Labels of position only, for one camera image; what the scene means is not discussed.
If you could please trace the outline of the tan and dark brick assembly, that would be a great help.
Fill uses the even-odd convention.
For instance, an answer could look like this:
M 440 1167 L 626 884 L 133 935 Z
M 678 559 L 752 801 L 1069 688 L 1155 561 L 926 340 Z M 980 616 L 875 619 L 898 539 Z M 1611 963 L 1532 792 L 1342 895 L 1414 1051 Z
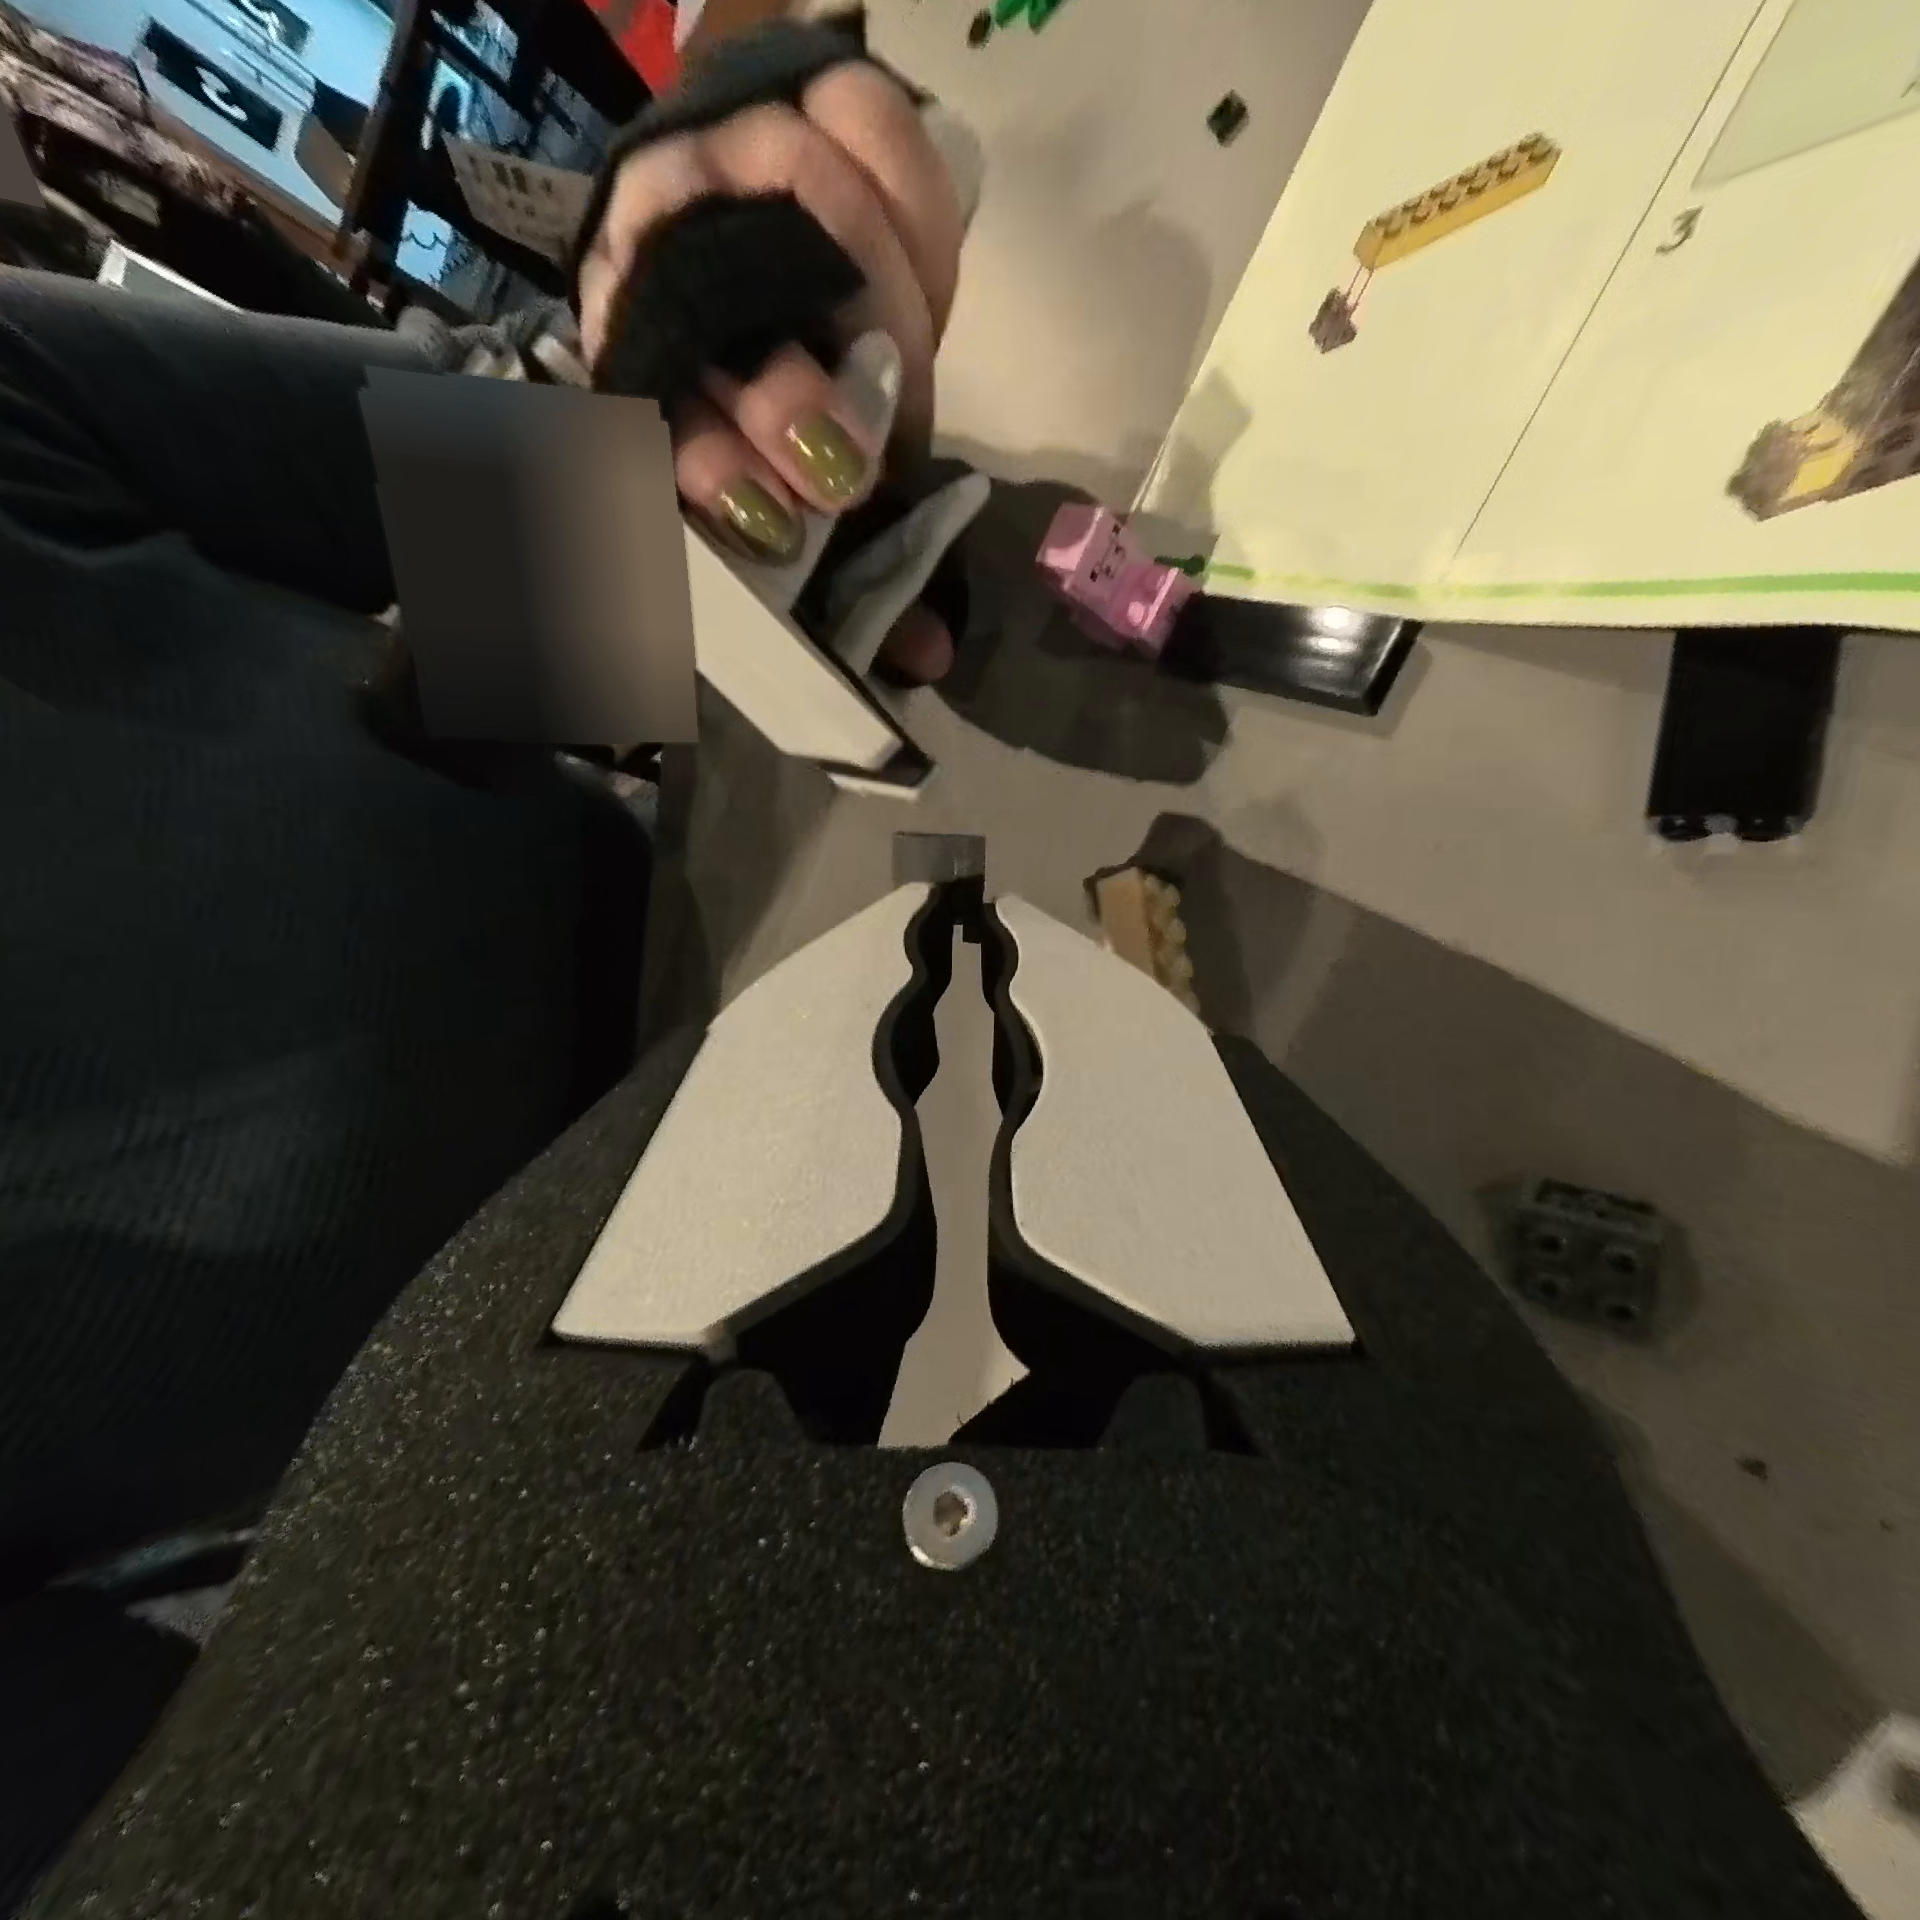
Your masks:
M 1188 814 L 1162 814 L 1139 848 L 1084 879 L 1084 897 L 1110 953 L 1197 1018 L 1213 1018 L 1237 971 L 1213 827 Z

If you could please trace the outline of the pink toy brick pig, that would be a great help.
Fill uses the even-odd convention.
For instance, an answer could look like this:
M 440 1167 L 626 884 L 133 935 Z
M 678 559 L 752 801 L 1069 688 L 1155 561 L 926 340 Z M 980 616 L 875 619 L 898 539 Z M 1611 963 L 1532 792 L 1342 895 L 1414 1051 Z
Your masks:
M 1195 598 L 1184 568 L 1150 556 L 1115 514 L 1086 502 L 1052 514 L 1038 571 L 1084 636 L 1150 660 L 1164 659 Z

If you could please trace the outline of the black rectangular brick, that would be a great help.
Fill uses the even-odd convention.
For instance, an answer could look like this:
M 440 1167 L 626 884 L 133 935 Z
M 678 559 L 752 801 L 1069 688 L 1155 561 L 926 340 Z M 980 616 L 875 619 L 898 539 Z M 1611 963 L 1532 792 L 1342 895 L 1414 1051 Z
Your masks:
M 1669 847 L 1772 847 L 1814 816 L 1840 676 L 1837 630 L 1678 632 L 1646 823 Z

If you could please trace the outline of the black metal rack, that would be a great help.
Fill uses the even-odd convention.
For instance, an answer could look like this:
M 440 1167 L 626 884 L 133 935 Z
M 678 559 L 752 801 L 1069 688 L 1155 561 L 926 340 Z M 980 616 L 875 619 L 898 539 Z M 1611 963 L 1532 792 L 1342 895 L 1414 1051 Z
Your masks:
M 464 314 L 426 267 L 399 264 L 405 227 L 416 212 L 444 222 L 450 236 L 538 296 L 559 294 L 559 266 L 470 215 L 431 112 L 444 67 L 510 108 L 530 136 L 555 119 L 555 84 L 613 129 L 630 123 L 653 98 L 591 6 L 396 6 L 339 228 L 349 288 L 372 297 L 386 321 L 412 304 L 440 321 Z

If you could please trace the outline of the pale green instruction booklet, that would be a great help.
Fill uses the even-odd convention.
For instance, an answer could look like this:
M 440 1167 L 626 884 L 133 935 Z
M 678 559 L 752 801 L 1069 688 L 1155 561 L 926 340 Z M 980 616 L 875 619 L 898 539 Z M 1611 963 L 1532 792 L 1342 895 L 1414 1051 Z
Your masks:
M 1372 6 L 1136 499 L 1210 593 L 1915 634 L 1915 2 Z

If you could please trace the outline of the grey desk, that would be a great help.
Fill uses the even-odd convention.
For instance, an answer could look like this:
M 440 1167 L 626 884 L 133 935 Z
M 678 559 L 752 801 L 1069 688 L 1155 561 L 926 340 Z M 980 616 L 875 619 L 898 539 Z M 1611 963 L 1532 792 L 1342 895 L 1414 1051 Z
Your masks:
M 1363 6 L 1069 6 L 978 51 L 974 12 L 870 6 L 987 150 L 939 362 L 939 448 L 994 479 L 975 636 L 907 707 L 917 807 L 712 721 L 688 880 L 717 992 L 870 902 L 898 826 L 980 832 L 990 880 L 1071 927 L 1162 814 L 1213 827 L 1212 1023 L 1477 1260 L 1506 1180 L 1685 1231 L 1692 1310 L 1652 1342 L 1526 1323 L 1766 1776 L 1870 1916 L 1915 1916 L 1915 642 L 1845 642 L 1813 826 L 1766 848 L 1646 831 L 1659 634 L 1429 632 L 1379 719 L 1086 648 L 1034 544 L 1068 495 L 1131 504 Z

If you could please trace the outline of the person's dark sweater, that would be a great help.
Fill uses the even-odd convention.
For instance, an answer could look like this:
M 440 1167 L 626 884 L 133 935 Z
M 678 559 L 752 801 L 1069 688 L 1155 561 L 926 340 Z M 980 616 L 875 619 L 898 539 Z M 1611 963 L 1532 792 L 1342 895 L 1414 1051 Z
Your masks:
M 4 1603 L 250 1513 L 630 1065 L 652 851 L 403 692 L 380 327 L 4 273 Z

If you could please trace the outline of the dark grey square brick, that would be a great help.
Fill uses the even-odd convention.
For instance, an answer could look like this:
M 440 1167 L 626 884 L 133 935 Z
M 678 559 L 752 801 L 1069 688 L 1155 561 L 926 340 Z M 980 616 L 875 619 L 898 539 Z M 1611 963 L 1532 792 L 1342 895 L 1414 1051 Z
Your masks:
M 1544 1175 L 1485 1185 L 1477 1203 L 1495 1280 L 1524 1308 L 1642 1345 L 1692 1310 L 1690 1236 L 1659 1207 Z

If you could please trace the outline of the long black brick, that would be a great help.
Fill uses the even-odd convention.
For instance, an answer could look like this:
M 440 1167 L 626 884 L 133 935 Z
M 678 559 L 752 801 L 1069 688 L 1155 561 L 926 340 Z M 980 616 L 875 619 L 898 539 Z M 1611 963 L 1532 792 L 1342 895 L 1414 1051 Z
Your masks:
M 1356 609 L 1302 609 L 1204 595 L 1197 602 L 1203 681 L 1379 719 L 1424 624 Z

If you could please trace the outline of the person's left hand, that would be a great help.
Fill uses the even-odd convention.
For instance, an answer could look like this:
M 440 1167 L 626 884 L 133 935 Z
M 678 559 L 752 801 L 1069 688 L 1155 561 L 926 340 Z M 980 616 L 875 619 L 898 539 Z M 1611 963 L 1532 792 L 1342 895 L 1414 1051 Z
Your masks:
M 792 196 L 848 251 L 863 287 L 828 326 L 836 347 L 882 331 L 898 362 L 896 415 L 879 438 L 863 402 L 799 345 L 752 377 L 711 369 L 663 407 L 684 508 L 755 563 L 786 566 L 805 516 L 850 513 L 887 468 L 927 456 L 936 350 L 954 307 L 966 219 L 907 91 L 855 59 L 708 129 L 655 137 L 613 171 L 610 202 L 576 270 L 583 354 L 607 343 L 640 247 L 695 202 Z

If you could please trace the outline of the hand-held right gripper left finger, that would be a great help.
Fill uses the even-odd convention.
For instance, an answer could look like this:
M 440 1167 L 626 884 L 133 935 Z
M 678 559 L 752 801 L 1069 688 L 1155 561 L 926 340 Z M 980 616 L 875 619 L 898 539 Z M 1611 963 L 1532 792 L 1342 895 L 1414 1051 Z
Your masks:
M 951 895 L 909 880 L 708 1027 L 555 1312 L 579 1347 L 734 1347 L 909 1217 Z

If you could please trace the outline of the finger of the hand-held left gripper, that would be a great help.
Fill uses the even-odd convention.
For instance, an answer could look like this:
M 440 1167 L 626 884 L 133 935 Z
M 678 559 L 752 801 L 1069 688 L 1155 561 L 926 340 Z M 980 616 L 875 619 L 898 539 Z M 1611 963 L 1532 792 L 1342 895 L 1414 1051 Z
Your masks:
M 684 522 L 695 666 L 772 751 L 846 792 L 914 798 L 931 761 L 861 681 L 768 609 L 731 556 Z
M 926 604 L 956 547 L 992 502 L 978 468 L 936 487 L 884 487 L 834 523 L 796 612 L 799 632 L 853 681 L 866 681 L 898 619 Z

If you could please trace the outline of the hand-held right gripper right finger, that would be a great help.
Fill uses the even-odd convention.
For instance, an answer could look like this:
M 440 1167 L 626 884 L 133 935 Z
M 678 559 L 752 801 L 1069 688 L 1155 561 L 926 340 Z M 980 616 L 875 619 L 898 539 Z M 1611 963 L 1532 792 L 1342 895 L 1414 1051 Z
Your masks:
M 1346 1354 L 1333 1280 L 1203 1019 L 1029 902 L 980 921 L 1010 1354 Z

